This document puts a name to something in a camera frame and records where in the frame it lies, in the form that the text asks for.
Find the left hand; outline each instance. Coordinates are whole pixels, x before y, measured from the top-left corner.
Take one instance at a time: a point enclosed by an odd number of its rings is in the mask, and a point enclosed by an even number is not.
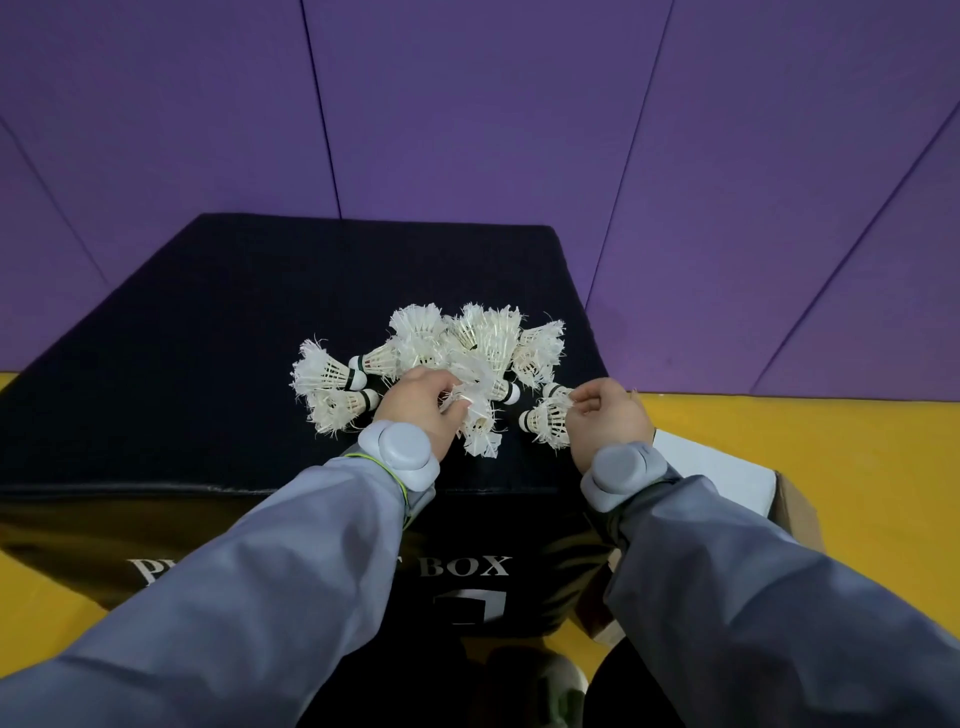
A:
[[[464,423],[470,403],[457,400],[441,414],[439,398],[461,383],[446,369],[411,369],[384,395],[373,420],[416,425],[430,438],[434,457],[442,461]]]

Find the gray jacket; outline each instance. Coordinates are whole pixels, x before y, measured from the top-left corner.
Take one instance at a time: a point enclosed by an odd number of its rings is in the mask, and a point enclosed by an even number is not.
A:
[[[376,633],[403,516],[373,462],[304,471],[0,681],[0,725],[294,725]],[[960,725],[953,638],[705,478],[634,497],[617,536],[608,603],[687,725]]]

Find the pile of shuttlecocks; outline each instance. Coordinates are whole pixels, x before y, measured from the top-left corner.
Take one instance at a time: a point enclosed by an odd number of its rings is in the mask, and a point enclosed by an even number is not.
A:
[[[555,449],[570,444],[566,410],[570,389],[553,381],[564,352],[564,322],[551,321],[522,328],[517,308],[484,308],[468,303],[456,316],[444,316],[433,303],[408,305],[390,317],[394,331],[385,344],[348,364],[330,356],[317,341],[300,345],[291,386],[310,410],[308,420],[322,434],[347,429],[360,414],[374,410],[380,395],[367,387],[368,376],[388,386],[414,367],[448,369],[463,383],[444,396],[441,409],[468,400],[467,418],[458,435],[471,455],[496,457],[502,433],[496,431],[496,405],[514,404],[520,388],[506,377],[534,390],[542,398],[520,415],[520,428],[537,442]]]

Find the yellow floor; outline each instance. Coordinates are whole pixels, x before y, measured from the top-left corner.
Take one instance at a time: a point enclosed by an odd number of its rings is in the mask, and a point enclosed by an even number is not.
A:
[[[0,374],[0,387],[11,376]],[[953,484],[960,404],[649,395],[671,432],[786,473],[831,555],[960,634]],[[0,675],[56,653],[103,611],[0,554]],[[592,675],[606,650],[572,623],[546,639]]]

